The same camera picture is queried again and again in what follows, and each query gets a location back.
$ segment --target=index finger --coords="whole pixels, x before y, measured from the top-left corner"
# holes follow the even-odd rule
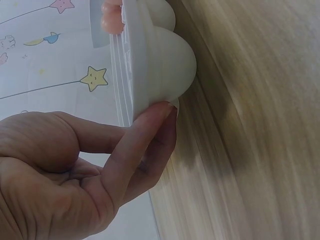
[[[168,102],[151,106],[137,118],[115,147],[101,175],[102,184],[114,204],[121,202],[150,142],[173,109]]]

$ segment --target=thin blue line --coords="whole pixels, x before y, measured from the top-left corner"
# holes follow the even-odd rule
[[[59,87],[59,86],[68,85],[68,84],[75,84],[75,83],[80,83],[80,81],[72,81],[72,82],[57,84],[57,85],[53,85],[53,86],[46,86],[46,87],[42,87],[42,88],[30,90],[30,91],[24,91],[24,92],[20,92],[20,93],[16,93],[16,94],[10,95],[10,96],[0,97],[0,100],[8,99],[8,98],[15,97],[15,96],[22,95],[22,94],[32,93],[32,92],[43,90],[43,89],[50,89],[50,88],[54,88],[54,87]]]
[[[42,9],[46,9],[46,8],[50,8],[50,6],[45,6],[45,7],[43,7],[43,8],[39,8],[39,9],[36,9],[36,10],[33,10],[33,11],[26,12],[26,13],[24,13],[24,14],[22,14],[22,15],[15,16],[15,17],[13,17],[13,18],[10,18],[9,20],[0,22],[0,25],[1,25],[1,24],[4,24],[4,23],[6,23],[6,22],[9,22],[9,21],[11,21],[11,20],[13,20],[13,19],[22,17],[22,16],[27,15],[27,14],[31,14],[31,13],[33,13],[33,12],[36,12],[36,11],[39,11],[39,10],[42,10]]]

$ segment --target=yellow star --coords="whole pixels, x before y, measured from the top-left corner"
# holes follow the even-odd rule
[[[92,66],[88,67],[88,74],[80,80],[83,84],[88,84],[90,92],[93,92],[98,86],[108,85],[105,79],[107,69],[95,70]]]
[[[41,69],[39,70],[39,74],[42,75],[42,74],[45,73],[45,71],[46,71],[46,70],[44,70],[43,68],[41,68]]]

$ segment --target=wooden surface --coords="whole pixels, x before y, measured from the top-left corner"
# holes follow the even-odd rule
[[[162,240],[320,239],[320,2],[168,2],[198,71],[151,191]]]

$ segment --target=hand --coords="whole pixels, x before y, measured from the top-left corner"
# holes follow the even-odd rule
[[[0,239],[80,240],[152,188],[176,144],[177,109],[151,106],[130,128],[66,113],[0,122]],[[79,152],[111,153],[104,168]]]

